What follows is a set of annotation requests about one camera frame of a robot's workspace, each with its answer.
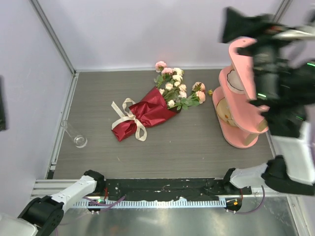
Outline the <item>red wrapping paper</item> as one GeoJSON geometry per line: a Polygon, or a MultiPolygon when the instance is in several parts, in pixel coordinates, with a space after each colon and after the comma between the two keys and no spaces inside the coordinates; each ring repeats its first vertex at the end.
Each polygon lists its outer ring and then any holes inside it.
{"type": "MultiPolygon", "coordinates": [[[[152,88],[140,102],[134,105],[127,103],[126,110],[131,111],[146,129],[162,124],[181,112],[181,110],[169,110],[157,88],[152,88]]],[[[134,121],[129,120],[117,125],[112,132],[120,142],[135,135],[136,128],[134,121]]]]}

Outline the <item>cream printed ribbon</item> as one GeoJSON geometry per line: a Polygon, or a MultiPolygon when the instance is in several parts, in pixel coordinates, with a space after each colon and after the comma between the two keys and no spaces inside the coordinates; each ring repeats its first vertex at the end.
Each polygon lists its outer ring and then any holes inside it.
{"type": "Polygon", "coordinates": [[[122,103],[122,110],[117,106],[117,104],[113,101],[111,104],[111,107],[114,109],[114,111],[118,114],[120,119],[116,120],[114,123],[112,123],[112,130],[119,125],[120,123],[123,123],[125,121],[132,120],[136,124],[136,131],[135,131],[135,137],[137,140],[144,142],[147,138],[147,131],[145,126],[136,118],[136,116],[131,112],[127,111],[127,103],[132,103],[133,105],[135,102],[131,98],[126,98],[125,101],[122,103]]]}

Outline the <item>pink rose flower bunch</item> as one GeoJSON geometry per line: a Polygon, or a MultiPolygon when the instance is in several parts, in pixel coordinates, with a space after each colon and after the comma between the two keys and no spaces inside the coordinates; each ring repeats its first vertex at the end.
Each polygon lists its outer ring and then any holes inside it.
{"type": "Polygon", "coordinates": [[[202,82],[196,82],[188,93],[188,87],[184,84],[184,71],[180,68],[171,68],[163,61],[155,64],[157,77],[154,79],[156,88],[162,95],[169,110],[188,109],[190,106],[198,106],[206,100],[206,88],[202,82]]]}

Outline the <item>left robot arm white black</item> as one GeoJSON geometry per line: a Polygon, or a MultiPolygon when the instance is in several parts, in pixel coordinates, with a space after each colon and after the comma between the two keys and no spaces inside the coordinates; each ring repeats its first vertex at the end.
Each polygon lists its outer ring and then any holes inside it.
{"type": "Polygon", "coordinates": [[[105,177],[92,170],[63,191],[43,198],[34,198],[18,217],[0,214],[2,236],[49,236],[60,224],[64,214],[79,200],[105,188],[105,177]]]}

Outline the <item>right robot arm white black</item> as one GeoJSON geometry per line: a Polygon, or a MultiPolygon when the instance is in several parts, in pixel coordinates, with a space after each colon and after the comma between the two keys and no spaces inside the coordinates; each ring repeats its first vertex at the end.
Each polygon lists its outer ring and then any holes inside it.
{"type": "Polygon", "coordinates": [[[280,193],[313,196],[315,161],[306,106],[315,102],[315,62],[310,59],[293,68],[280,50],[314,39],[315,13],[311,11],[305,24],[296,27],[276,23],[269,14],[246,16],[231,6],[225,8],[224,16],[222,43],[239,37],[255,39],[237,53],[252,59],[255,98],[249,103],[269,108],[262,116],[281,151],[259,166],[229,169],[223,178],[225,189],[266,185],[280,193]]]}

